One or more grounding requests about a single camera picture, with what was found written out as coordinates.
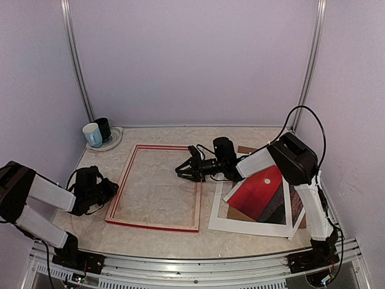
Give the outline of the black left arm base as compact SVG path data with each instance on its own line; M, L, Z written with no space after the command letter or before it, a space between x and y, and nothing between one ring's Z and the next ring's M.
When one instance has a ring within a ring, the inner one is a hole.
M79 251L75 259L65 258L64 256L60 256L59 253L55 253L52 258L54 264L97 275L101 274L104 261L104 255L85 251Z

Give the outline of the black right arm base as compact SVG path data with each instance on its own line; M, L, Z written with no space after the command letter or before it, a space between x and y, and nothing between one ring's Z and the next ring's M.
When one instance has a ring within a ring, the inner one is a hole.
M311 250L288 255L288 266L292 274L318 269L340 261L336 242L338 235L333 232L325 241L310 240Z

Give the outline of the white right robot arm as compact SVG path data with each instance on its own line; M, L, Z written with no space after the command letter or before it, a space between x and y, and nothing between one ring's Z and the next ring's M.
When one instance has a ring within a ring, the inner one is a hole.
M268 163L276 165L285 181L296 189L304 205L312 247L307 255L308 263L321 267L333 257L342 260L343 254L337 253L336 243L344 242L345 236L343 230L331 221L320 181L324 157L318 157L293 133L284 130L266 145L241 157L236 155L233 142L227 137L216 138L213 146L212 159L205 158L204 146L189 146L191 156L176 167L177 176L204 182L206 176L222 173L228 181L239 182L263 171Z

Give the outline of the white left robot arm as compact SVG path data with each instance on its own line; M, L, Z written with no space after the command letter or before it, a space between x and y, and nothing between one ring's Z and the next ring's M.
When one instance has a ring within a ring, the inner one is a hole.
M62 187L32 168L10 161L1 168L1 219L50 244L60 261L77 268L84 262L77 237L38 213L30 201L79 217L89 215L95 205L103 207L118 189L119 185L104 177L97 166L76 169Z

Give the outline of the white photo mat border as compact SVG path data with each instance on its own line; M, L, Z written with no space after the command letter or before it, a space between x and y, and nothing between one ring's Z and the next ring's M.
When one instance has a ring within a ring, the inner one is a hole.
M246 179L257 172L268 168L268 166L271 165L276 166L270 154L266 150L262 150L260 152L256 152L253 155L247 156L236 165L236 168L239 174L244 179ZM233 186L234 185L226 184L224 182L218 182L216 184L211 216L208 225L209 229L240 234L239 232L236 232L234 229L230 228L231 223L225 220L226 211L224 210L224 206L221 204L222 198L228 194Z

